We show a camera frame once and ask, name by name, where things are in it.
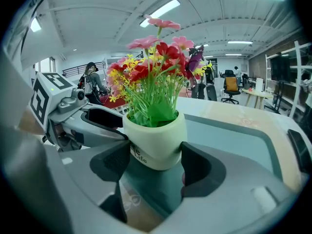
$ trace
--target white flower pot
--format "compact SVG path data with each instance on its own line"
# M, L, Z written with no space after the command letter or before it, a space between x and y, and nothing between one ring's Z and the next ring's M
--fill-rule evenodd
M167 170L181 159L181 142L187 141L184 114L162 127L143 127L122 118L124 133L133 143L131 154L142 164L154 170Z

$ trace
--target window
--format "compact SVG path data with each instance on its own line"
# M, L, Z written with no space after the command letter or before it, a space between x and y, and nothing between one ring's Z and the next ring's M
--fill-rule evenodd
M34 67L35 67L35 70L37 71L37 72L40 72L40 63L39 62L37 62L36 64L34 64Z
M55 59L53 57L46 58L34 64L37 72L55 72Z
M55 59L53 57L50 57L50 71L51 72L56 72L56 69L55 69Z

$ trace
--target ceiling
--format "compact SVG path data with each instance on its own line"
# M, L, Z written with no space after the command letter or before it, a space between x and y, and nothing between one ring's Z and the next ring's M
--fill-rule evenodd
M151 14L170 0L45 0L37 11L42 30L29 31L22 61L31 63L63 53L103 51L129 53L133 39L155 35L155 27L140 27ZM198 45L208 43L204 55L226 53L249 58L272 42L300 28L289 6L278 0L178 0L181 5L160 18L181 25L163 29L167 43L186 36ZM228 44L229 40L253 41L252 45Z

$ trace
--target television screen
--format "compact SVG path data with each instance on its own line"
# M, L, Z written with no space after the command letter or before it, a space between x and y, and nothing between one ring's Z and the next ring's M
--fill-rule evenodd
M277 56L271 59L271 79L291 82L291 67L288 56Z

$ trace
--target backpack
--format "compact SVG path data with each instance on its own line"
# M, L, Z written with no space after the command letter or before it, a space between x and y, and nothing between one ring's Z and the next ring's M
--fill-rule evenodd
M84 89L84 94L85 95L90 95L93 93L93 86L92 86L92 82L91 79L89 77L90 74L92 74L93 72L89 73L88 75L83 75L84 77L84 85L83 85L83 89Z

